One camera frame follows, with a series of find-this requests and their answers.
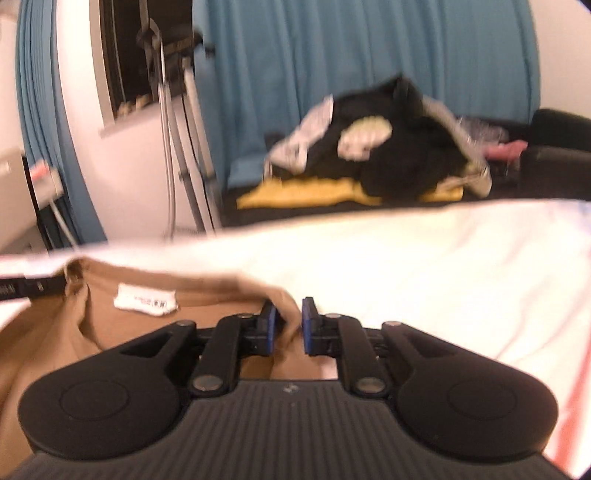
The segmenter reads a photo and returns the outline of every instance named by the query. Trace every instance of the white bedsheet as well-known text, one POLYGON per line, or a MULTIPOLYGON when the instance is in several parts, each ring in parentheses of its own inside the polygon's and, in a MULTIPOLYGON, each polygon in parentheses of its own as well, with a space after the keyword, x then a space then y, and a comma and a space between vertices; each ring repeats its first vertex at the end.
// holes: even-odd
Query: white bedsheet
MULTIPOLYGON (((145 270, 239 272, 297 300, 313 296, 322 312, 374 328, 400 320, 523 369, 551 388, 560 407, 548 457, 575 477, 589 467, 590 203, 333 215, 83 253, 145 270)), ((72 256, 5 260, 0 275, 50 273, 72 256)), ((0 327, 26 304, 0 304, 0 327)))

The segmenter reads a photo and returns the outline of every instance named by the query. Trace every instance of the yellow cloth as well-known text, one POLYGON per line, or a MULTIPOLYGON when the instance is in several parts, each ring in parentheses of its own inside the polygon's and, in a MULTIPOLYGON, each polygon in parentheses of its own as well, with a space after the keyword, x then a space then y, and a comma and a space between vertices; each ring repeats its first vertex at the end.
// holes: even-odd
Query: yellow cloth
POLYGON ((353 179, 268 179, 256 189, 236 201, 238 209, 247 208, 300 208, 357 202, 362 205, 380 205, 382 199, 369 197, 361 184, 353 179))
POLYGON ((433 190, 423 193, 419 200, 421 202, 459 202, 464 196, 464 187, 455 187, 449 190, 433 190))

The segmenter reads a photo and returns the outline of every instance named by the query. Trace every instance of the ribbed black surface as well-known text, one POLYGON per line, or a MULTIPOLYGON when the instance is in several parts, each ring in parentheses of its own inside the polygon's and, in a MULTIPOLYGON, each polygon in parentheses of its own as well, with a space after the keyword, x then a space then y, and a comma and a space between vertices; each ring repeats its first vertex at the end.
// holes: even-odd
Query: ribbed black surface
POLYGON ((14 480, 564 480, 541 456, 501 466, 444 458, 413 441, 385 404, 340 383, 242 381, 200 400, 166 438, 115 460, 33 457, 14 480))

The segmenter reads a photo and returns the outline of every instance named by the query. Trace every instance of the pink object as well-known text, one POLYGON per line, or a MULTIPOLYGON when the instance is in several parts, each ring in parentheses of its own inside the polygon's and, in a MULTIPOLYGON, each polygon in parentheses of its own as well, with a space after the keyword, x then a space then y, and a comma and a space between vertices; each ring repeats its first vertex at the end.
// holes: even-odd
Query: pink object
POLYGON ((31 172, 31 180, 36 181, 39 180, 46 175, 50 174, 49 166, 45 162, 45 160, 38 161, 34 166, 32 166, 29 170, 31 172))
POLYGON ((568 471, 576 460, 576 446, 577 442, 582 437, 582 422, 581 413, 583 411, 585 402, 585 392, 588 388, 588 383, 591 377, 591 339, 587 343, 587 351, 585 353, 579 377, 570 394, 569 401, 566 405, 566 412, 563 415, 564 420, 559 423, 556 432, 559 438, 560 448, 551 459, 555 465, 564 471, 568 471))
POLYGON ((527 148, 527 142, 515 140, 509 143, 498 145, 487 145, 484 147, 484 156, 487 160, 514 162, 519 160, 523 151, 527 148))

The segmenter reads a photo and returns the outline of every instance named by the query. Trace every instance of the white label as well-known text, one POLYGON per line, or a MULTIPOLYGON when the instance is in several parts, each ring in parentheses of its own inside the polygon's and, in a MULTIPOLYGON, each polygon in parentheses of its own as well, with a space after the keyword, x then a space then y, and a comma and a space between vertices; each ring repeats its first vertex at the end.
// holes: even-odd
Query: white label
POLYGON ((113 305, 119 310, 133 310, 161 317, 178 309, 175 295, 174 291, 154 290, 120 283, 113 305))

